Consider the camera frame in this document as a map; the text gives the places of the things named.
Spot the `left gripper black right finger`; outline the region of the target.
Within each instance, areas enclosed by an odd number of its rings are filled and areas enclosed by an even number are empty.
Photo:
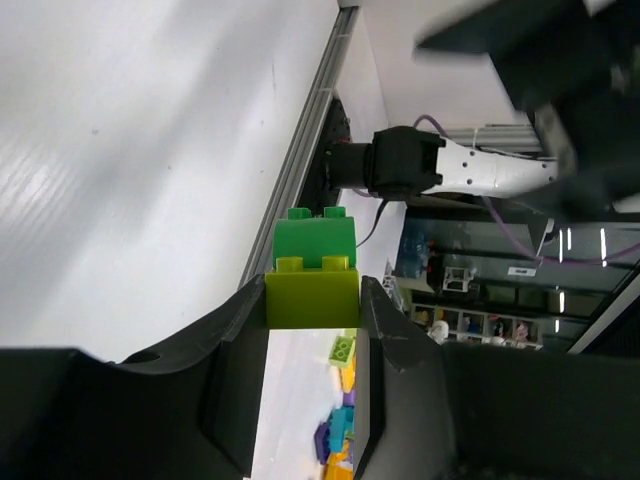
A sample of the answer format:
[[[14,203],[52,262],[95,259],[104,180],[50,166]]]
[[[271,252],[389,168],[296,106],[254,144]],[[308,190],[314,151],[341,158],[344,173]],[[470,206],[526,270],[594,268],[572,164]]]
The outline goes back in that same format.
[[[361,283],[358,479],[635,479],[639,364],[437,343]]]

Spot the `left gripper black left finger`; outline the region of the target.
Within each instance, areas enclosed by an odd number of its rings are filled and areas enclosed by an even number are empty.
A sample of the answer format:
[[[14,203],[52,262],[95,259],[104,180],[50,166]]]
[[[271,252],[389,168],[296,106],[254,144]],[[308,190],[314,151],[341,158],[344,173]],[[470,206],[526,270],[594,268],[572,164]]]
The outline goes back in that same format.
[[[76,348],[1,353],[5,479],[243,479],[252,471],[268,346],[256,276],[223,305],[126,360]]]

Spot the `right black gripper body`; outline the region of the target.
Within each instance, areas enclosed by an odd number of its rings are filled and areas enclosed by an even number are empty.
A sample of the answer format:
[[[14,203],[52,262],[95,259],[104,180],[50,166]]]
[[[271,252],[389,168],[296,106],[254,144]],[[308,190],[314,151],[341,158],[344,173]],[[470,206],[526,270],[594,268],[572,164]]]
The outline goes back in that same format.
[[[639,4],[493,1],[423,34],[418,51],[486,55],[559,177],[513,201],[586,222],[639,211]]]

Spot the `yellow green red lego stack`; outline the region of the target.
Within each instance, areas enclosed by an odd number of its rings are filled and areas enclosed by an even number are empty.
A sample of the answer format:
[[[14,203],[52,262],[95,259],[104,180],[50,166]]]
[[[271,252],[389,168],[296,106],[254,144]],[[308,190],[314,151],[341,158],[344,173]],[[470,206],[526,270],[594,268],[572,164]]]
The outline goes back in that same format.
[[[326,207],[320,216],[289,209],[274,227],[265,283],[272,330],[358,327],[355,222],[346,209]]]

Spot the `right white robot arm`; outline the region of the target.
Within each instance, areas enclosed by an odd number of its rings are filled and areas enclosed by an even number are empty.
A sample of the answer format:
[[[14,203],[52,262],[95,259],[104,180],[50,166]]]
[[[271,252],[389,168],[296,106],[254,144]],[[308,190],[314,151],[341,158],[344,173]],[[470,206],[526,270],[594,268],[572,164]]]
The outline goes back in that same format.
[[[413,127],[332,145],[328,179],[385,200],[506,198],[563,223],[639,217],[639,5],[494,1],[421,38],[418,51],[488,56],[552,161],[476,152]]]

